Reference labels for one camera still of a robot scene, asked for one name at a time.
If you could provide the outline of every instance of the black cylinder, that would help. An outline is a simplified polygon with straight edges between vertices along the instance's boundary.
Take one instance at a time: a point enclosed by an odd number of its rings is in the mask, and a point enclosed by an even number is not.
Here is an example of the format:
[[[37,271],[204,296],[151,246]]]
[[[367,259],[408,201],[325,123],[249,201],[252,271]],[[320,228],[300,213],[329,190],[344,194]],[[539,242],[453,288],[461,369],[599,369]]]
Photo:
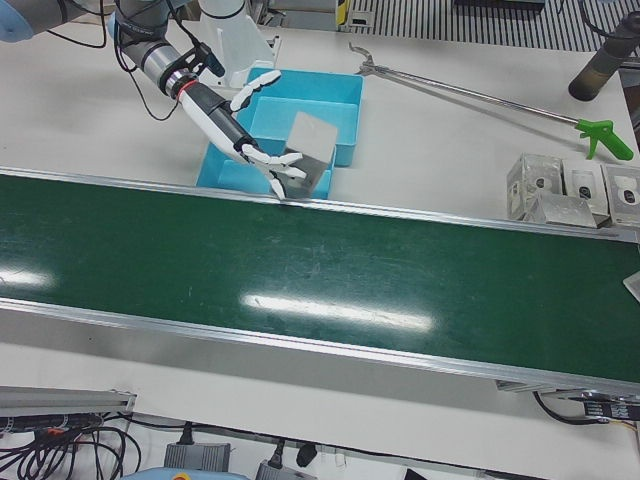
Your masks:
[[[620,21],[615,37],[605,40],[589,63],[569,84],[569,93],[585,102],[596,98],[600,89],[638,45],[640,12],[631,12]]]

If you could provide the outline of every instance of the black wire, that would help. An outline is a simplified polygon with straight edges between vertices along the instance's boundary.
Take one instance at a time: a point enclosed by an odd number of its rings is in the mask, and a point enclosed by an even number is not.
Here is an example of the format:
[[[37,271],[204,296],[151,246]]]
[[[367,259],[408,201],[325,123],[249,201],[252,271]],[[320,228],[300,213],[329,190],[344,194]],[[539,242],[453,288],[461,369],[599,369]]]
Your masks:
[[[118,436],[120,440],[119,451],[106,445],[100,441],[100,433],[111,432]],[[124,459],[127,452],[127,443],[134,445],[137,452],[137,462],[135,471],[140,469],[142,463],[142,451],[136,439],[128,432],[109,426],[87,426],[71,428],[57,434],[36,434],[36,438],[23,446],[15,447],[2,456],[2,460],[8,459],[7,462],[0,465],[0,472],[3,472],[16,463],[18,480],[45,480],[51,478],[63,464],[67,453],[71,454],[69,469],[66,472],[66,479],[70,480],[73,476],[73,470],[76,465],[76,455],[80,445],[92,445],[94,448],[94,457],[96,467],[99,473],[97,478],[104,480],[102,466],[100,465],[98,449],[104,448],[116,458],[114,470],[109,480],[115,480],[119,476],[124,475]],[[91,435],[93,441],[80,440],[83,435]]]
[[[116,6],[116,8],[118,9],[118,12],[120,12],[120,15],[122,15],[124,18],[126,18],[127,20],[129,20],[130,22],[132,22],[132,23],[134,23],[134,24],[135,24],[135,22],[133,22],[133,19],[134,19],[135,17],[137,17],[137,16],[138,16],[138,15],[140,15],[141,13],[146,12],[147,10],[149,10],[149,9],[151,9],[151,8],[153,8],[153,7],[155,7],[155,6],[157,6],[158,4],[160,4],[160,3],[162,3],[162,2],[164,2],[164,0],[153,0],[150,4],[145,5],[144,7],[142,7],[140,10],[138,10],[138,11],[137,11],[136,13],[134,13],[133,15],[125,15],[125,14],[124,14],[124,12],[122,11],[122,8],[120,8],[120,0],[114,0],[115,6]],[[169,19],[168,19],[168,17],[167,17],[167,20],[165,20],[164,22],[162,22],[162,23],[161,23],[161,24],[159,24],[159,25],[153,25],[153,26],[151,26],[151,25],[145,25],[144,27],[145,27],[145,28],[151,28],[151,29],[153,29],[153,30],[157,30],[157,29],[159,29],[159,28],[166,27],[168,23],[169,23]]]
[[[182,30],[184,33],[187,34],[187,36],[189,37],[189,39],[191,40],[191,43],[193,43],[194,47],[197,47],[198,45],[200,45],[200,40],[198,40],[196,38],[196,36],[191,33],[187,27],[185,27],[182,24],[182,20],[180,19],[180,17],[178,16],[178,13],[176,12],[176,9],[173,7],[171,0],[165,0],[167,6],[169,7],[169,11],[171,12],[171,16],[173,17],[173,19],[176,21],[176,23],[178,24],[178,27],[180,27],[180,30]]]
[[[176,98],[176,103],[173,105],[173,108],[169,110],[169,113],[167,113],[164,117],[156,116],[149,108],[149,105],[147,105],[147,100],[144,98],[144,95],[142,94],[142,90],[140,89],[140,85],[138,85],[138,82],[136,78],[133,76],[133,73],[132,72],[127,72],[127,73],[131,77],[131,80],[133,81],[133,85],[136,87],[136,90],[138,91],[138,95],[140,95],[142,104],[144,105],[144,108],[147,110],[147,113],[151,116],[151,118],[159,122],[164,122],[166,120],[169,120],[169,118],[171,118],[171,115],[173,115],[173,112],[175,112],[176,108],[178,108],[178,105],[180,104],[179,100]]]
[[[562,415],[554,412],[549,407],[547,407],[542,401],[542,398],[540,398],[540,394],[538,392],[533,392],[533,397],[536,399],[538,405],[540,405],[542,410],[544,410],[547,415],[549,415],[554,420],[566,423],[567,425],[606,425],[608,423],[606,420],[598,420],[595,418],[584,419],[563,417]]]
[[[122,54],[122,47],[121,47],[121,32],[120,29],[118,28],[118,22],[115,23],[115,28],[114,28],[114,40],[113,40],[113,48],[114,48],[114,52],[116,55],[116,60],[118,61],[118,65],[120,65],[120,68],[129,74],[129,77],[131,78],[131,81],[133,82],[134,87],[136,88],[138,95],[140,96],[140,99],[142,100],[142,104],[144,105],[145,110],[147,111],[147,113],[149,114],[149,116],[151,118],[153,118],[154,120],[157,120],[158,122],[164,122],[166,120],[169,120],[169,118],[171,118],[171,115],[173,115],[173,112],[176,111],[176,109],[178,108],[178,105],[180,104],[180,101],[176,98],[176,103],[173,105],[173,108],[171,110],[169,110],[169,113],[167,113],[164,117],[158,117],[157,115],[155,115],[151,109],[149,108],[149,105],[147,104],[147,99],[144,98],[144,94],[142,93],[142,89],[140,88],[140,85],[138,85],[138,81],[136,80],[136,78],[133,76],[133,72],[136,71],[136,66],[134,65],[133,68],[129,67],[129,65],[127,65],[126,60],[123,57]]]
[[[123,419],[123,420],[127,420],[131,423],[135,423],[137,425],[142,425],[143,427],[150,427],[150,428],[158,428],[158,429],[177,429],[177,430],[182,430],[184,429],[184,427],[186,426],[186,422],[183,425],[163,425],[160,423],[151,423],[151,422],[143,422],[142,420],[136,420],[133,418],[133,415],[123,415],[121,413],[117,413],[115,417],[108,417],[105,418],[104,421],[108,422],[110,420],[116,420],[116,419]]]
[[[91,434],[91,438],[94,442],[100,441],[100,432],[93,432]],[[104,474],[102,473],[102,464],[100,463],[100,455],[98,454],[98,446],[93,446],[93,454],[95,455],[96,461],[96,480],[104,480]]]
[[[578,10],[580,11],[580,18],[582,19],[582,22],[592,32],[597,33],[601,37],[612,38],[614,40],[634,40],[634,39],[640,38],[640,36],[637,36],[637,35],[634,35],[634,36],[631,36],[631,37],[621,37],[621,36],[616,35],[614,33],[605,32],[600,27],[594,25],[593,22],[591,22],[591,20],[589,19],[589,15],[587,14],[587,9],[585,7],[584,2],[585,2],[585,0],[578,0]]]
[[[73,467],[76,465],[76,453],[78,453],[78,443],[80,442],[74,442],[71,447],[71,463],[69,464],[69,473],[67,473],[65,480],[71,480],[71,475],[73,475]]]
[[[70,4],[72,4],[74,7],[76,7],[78,10],[88,13],[90,15],[95,15],[96,17],[108,17],[109,14],[108,13],[104,13],[104,11],[100,11],[100,12],[93,12],[91,10],[89,10],[88,8],[80,5],[78,2],[74,1],[74,0],[67,0],[67,2],[69,2]]]
[[[113,447],[110,447],[109,445],[102,442],[78,441],[78,442],[75,442],[75,444],[76,445],[94,445],[95,444],[96,446],[104,448],[105,450],[109,451],[116,459],[116,465],[114,466],[113,472],[111,472],[111,477],[109,477],[109,480],[115,480],[116,478],[118,478],[118,474],[124,475],[122,457],[120,456],[118,451],[115,450]]]
[[[63,40],[66,40],[67,42],[71,42],[71,43],[73,43],[75,45],[80,45],[82,47],[95,48],[95,49],[104,48],[104,47],[107,46],[107,24],[106,24],[106,21],[105,21],[104,0],[100,0],[100,13],[99,14],[96,14],[95,12],[88,12],[88,13],[92,13],[92,14],[98,15],[100,17],[100,26],[102,27],[102,43],[100,43],[99,45],[94,45],[94,44],[91,44],[91,43],[81,42],[80,40],[75,40],[75,39],[67,37],[65,35],[61,35],[59,33],[56,33],[53,30],[47,30],[47,32],[49,32],[54,37],[61,38]]]

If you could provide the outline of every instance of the black cable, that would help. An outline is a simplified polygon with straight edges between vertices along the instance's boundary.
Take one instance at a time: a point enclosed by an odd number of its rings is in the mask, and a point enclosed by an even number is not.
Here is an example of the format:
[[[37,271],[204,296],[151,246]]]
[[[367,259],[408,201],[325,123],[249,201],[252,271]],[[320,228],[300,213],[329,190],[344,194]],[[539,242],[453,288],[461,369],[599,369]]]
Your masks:
[[[176,12],[176,9],[173,7],[173,4],[171,3],[171,0],[165,0],[167,6],[169,7],[169,11],[171,12],[171,16],[173,17],[173,19],[176,21],[176,23],[178,24],[178,27],[180,27],[180,30],[182,30],[184,33],[187,34],[187,36],[189,37],[189,39],[191,40],[191,43],[193,43],[194,47],[198,47],[198,45],[200,45],[200,40],[198,40],[196,38],[196,36],[191,33],[189,31],[189,29],[187,29],[187,27],[185,27],[182,24],[182,20],[180,19],[180,17],[178,16],[178,12]]]
[[[53,30],[47,30],[47,32],[50,33],[51,35],[53,35],[54,37],[61,38],[63,40],[66,40],[67,42],[73,43],[75,45],[80,45],[82,47],[95,48],[95,49],[104,48],[104,47],[107,46],[107,24],[106,24],[106,21],[105,21],[104,0],[100,0],[100,13],[99,14],[96,14],[94,12],[89,12],[89,13],[93,13],[94,15],[98,15],[100,17],[100,26],[102,27],[102,43],[100,43],[98,45],[81,42],[80,40],[75,40],[75,39],[67,37],[65,35],[61,35],[59,33],[56,33]]]
[[[91,439],[94,442],[99,442],[100,441],[100,432],[92,433],[91,434]],[[93,454],[94,454],[94,459],[95,459],[95,462],[96,462],[96,480],[104,480],[104,473],[102,472],[102,464],[100,463],[100,455],[98,454],[98,446],[97,445],[93,446]]]
[[[0,427],[8,433],[26,433],[44,429],[72,429],[102,425],[100,415],[93,413],[72,413],[68,415],[21,415],[0,417]]]
[[[160,23],[159,25],[137,25],[137,24],[133,21],[133,19],[134,19],[135,17],[137,17],[138,15],[140,15],[141,13],[146,12],[147,10],[149,10],[149,9],[151,9],[151,8],[153,8],[153,7],[155,7],[155,6],[157,6],[158,4],[160,4],[160,3],[161,3],[161,2],[163,2],[163,1],[164,1],[164,0],[153,0],[149,5],[145,5],[145,6],[144,6],[144,7],[142,7],[140,10],[138,10],[137,12],[135,12],[133,15],[125,15],[125,13],[122,11],[122,8],[120,8],[120,0],[114,0],[114,4],[115,4],[115,6],[116,6],[116,8],[117,8],[118,12],[120,13],[120,15],[121,15],[123,18],[126,18],[129,22],[131,22],[131,24],[136,25],[137,27],[139,27],[139,28],[143,28],[143,29],[145,29],[145,30],[147,30],[147,29],[151,29],[151,30],[156,31],[156,30],[161,29],[161,28],[164,28],[164,27],[166,27],[166,26],[168,25],[168,23],[169,23],[169,18],[168,18],[168,16],[167,16],[167,19],[166,19],[164,22]],[[131,43],[131,45],[134,45],[134,44],[140,43],[141,41],[143,41],[143,40],[134,41],[134,42],[132,42],[132,43]]]
[[[587,9],[585,7],[585,0],[578,0],[578,10],[580,11],[580,18],[582,19],[582,22],[589,28],[589,30],[591,30],[594,33],[597,33],[601,37],[612,38],[614,40],[630,40],[630,39],[640,38],[640,36],[621,37],[619,35],[616,35],[615,33],[605,32],[602,28],[598,27],[597,25],[594,25],[593,22],[591,22],[589,15],[587,14]]]
[[[177,445],[193,445],[193,423],[187,422],[182,429],[182,435]]]
[[[144,94],[142,93],[142,89],[140,88],[140,85],[138,85],[138,81],[136,80],[136,78],[133,76],[133,72],[136,71],[137,67],[134,65],[133,67],[129,67],[129,65],[127,65],[127,61],[124,59],[123,54],[122,54],[122,46],[121,46],[121,31],[118,28],[118,22],[115,23],[114,26],[114,35],[113,35],[113,49],[114,49],[114,53],[116,56],[116,60],[118,62],[118,65],[120,65],[120,68],[129,74],[129,77],[131,78],[131,81],[133,82],[134,87],[136,88],[136,91],[138,92],[138,95],[140,96],[140,99],[142,100],[142,104],[144,105],[145,110],[147,111],[147,113],[149,114],[149,116],[151,118],[153,118],[154,120],[157,120],[158,122],[164,122],[166,120],[169,120],[169,118],[171,118],[171,115],[173,115],[173,112],[176,111],[176,109],[178,108],[178,105],[180,104],[180,101],[176,98],[176,103],[173,105],[173,108],[171,110],[169,110],[169,113],[167,113],[164,117],[158,117],[157,115],[155,115],[151,109],[149,108],[149,105],[147,104],[147,99],[144,97]]]
[[[93,11],[89,10],[88,8],[84,7],[83,5],[80,5],[75,0],[66,0],[66,1],[69,2],[70,4],[72,4],[74,7],[76,7],[81,12],[88,13],[90,15],[95,15],[96,17],[108,17],[110,15],[109,13],[104,13],[104,11],[93,12]]]
[[[267,462],[267,465],[269,465],[271,468],[277,468],[278,470],[282,468],[282,453],[284,452],[284,444],[284,438],[278,440],[276,450],[275,452],[273,452],[271,459],[269,459],[269,461]]]
[[[131,80],[133,81],[133,84],[136,87],[136,90],[138,91],[138,95],[140,95],[140,99],[142,100],[142,104],[144,105],[144,108],[147,110],[147,113],[151,116],[151,118],[153,118],[154,120],[157,120],[158,122],[164,122],[166,120],[169,120],[169,118],[171,118],[171,115],[173,115],[173,112],[175,112],[176,108],[178,108],[178,105],[180,104],[180,101],[176,98],[176,103],[173,105],[173,108],[171,110],[169,110],[169,113],[167,113],[164,117],[156,116],[151,111],[151,109],[149,108],[149,105],[147,105],[147,100],[144,98],[144,95],[142,94],[142,90],[140,89],[140,85],[138,85],[138,82],[136,81],[135,77],[133,76],[133,73],[131,73],[131,72],[127,72],[127,73],[131,77]]]
[[[163,425],[160,423],[143,422],[142,420],[134,419],[133,415],[123,415],[122,413],[117,413],[115,417],[107,417],[104,419],[104,421],[108,422],[109,420],[116,420],[116,419],[123,419],[131,423],[135,423],[137,425],[142,425],[143,427],[158,428],[158,429],[174,429],[175,428],[178,430],[182,430],[186,426],[186,423],[184,425]]]
[[[115,480],[116,478],[118,478],[118,475],[124,475],[123,471],[123,465],[122,465],[122,457],[120,456],[120,454],[118,453],[117,450],[115,450],[113,447],[110,447],[109,445],[102,443],[102,442],[89,442],[89,441],[78,441],[75,442],[76,445],[97,445],[100,448],[104,448],[105,450],[109,451],[116,459],[116,464],[114,466],[114,471],[111,473],[111,477],[109,477],[109,480]]]
[[[562,415],[554,412],[549,407],[547,407],[542,401],[542,398],[540,398],[540,394],[538,392],[533,392],[533,397],[536,399],[536,402],[538,402],[538,405],[540,405],[540,408],[542,408],[542,410],[544,410],[547,415],[549,415],[554,420],[566,423],[567,425],[606,425],[607,423],[609,423],[605,419],[600,420],[596,418],[563,417]]]
[[[50,429],[36,431],[34,432],[35,439],[33,441],[13,449],[4,449],[6,453],[0,459],[7,461],[0,465],[0,472],[6,471],[17,464],[18,480],[46,480],[60,469],[64,459],[67,457],[67,453],[70,453],[70,464],[66,472],[66,478],[70,480],[76,465],[78,447],[80,445],[91,445],[94,448],[94,457],[99,470],[97,478],[104,480],[98,455],[98,449],[103,448],[114,455],[116,459],[114,470],[109,478],[109,480],[115,480],[124,475],[124,459],[128,442],[132,443],[137,451],[135,471],[140,469],[142,463],[140,445],[131,434],[120,428],[104,425],[96,426],[94,424],[86,427],[72,427],[59,433],[58,431],[56,433],[48,433],[49,431]],[[118,436],[120,441],[119,451],[100,441],[99,435],[102,432],[111,432]],[[93,441],[80,440],[83,435],[91,435]]]

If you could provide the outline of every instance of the white robotic hand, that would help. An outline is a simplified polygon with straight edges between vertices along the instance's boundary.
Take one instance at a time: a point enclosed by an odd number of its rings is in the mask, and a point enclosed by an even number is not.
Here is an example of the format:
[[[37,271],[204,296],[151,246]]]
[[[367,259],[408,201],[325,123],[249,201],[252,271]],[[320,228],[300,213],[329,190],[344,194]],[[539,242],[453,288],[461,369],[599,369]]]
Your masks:
[[[305,172],[291,166],[292,163],[302,158],[301,153],[294,152],[282,156],[271,156],[248,143],[242,146],[242,153],[250,163],[255,165],[256,168],[267,177],[271,185],[271,190],[273,190],[280,200],[286,197],[280,175],[286,175],[291,179],[299,180],[304,180],[307,177]]]
[[[255,80],[247,83],[244,88],[240,90],[231,100],[231,104],[229,105],[231,111],[233,113],[236,113],[243,108],[247,108],[249,106],[249,103],[251,102],[251,96],[255,92],[259,92],[260,90],[262,90],[262,87],[267,87],[274,84],[280,79],[281,76],[282,73],[280,73],[280,70],[271,70],[267,73],[263,73]]]
[[[304,180],[307,174],[292,164],[302,159],[300,153],[272,156],[260,150],[253,137],[231,116],[249,105],[251,95],[280,78],[280,72],[267,72],[250,82],[231,103],[205,85],[192,81],[178,95],[184,111],[206,133],[211,143],[229,158],[250,163],[269,181],[271,189],[281,200],[286,197],[282,180],[285,177]]]

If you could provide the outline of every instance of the green trigger handle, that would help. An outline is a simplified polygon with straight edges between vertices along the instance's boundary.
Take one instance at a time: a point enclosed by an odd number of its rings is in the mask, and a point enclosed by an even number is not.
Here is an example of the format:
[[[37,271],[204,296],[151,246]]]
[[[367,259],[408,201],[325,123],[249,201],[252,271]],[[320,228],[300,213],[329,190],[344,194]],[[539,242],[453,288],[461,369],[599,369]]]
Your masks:
[[[631,160],[633,151],[613,132],[613,122],[611,120],[602,120],[600,122],[590,122],[588,120],[578,120],[576,130],[584,132],[580,138],[589,137],[589,155],[587,158],[593,158],[596,153],[598,142],[609,149],[618,160]]]

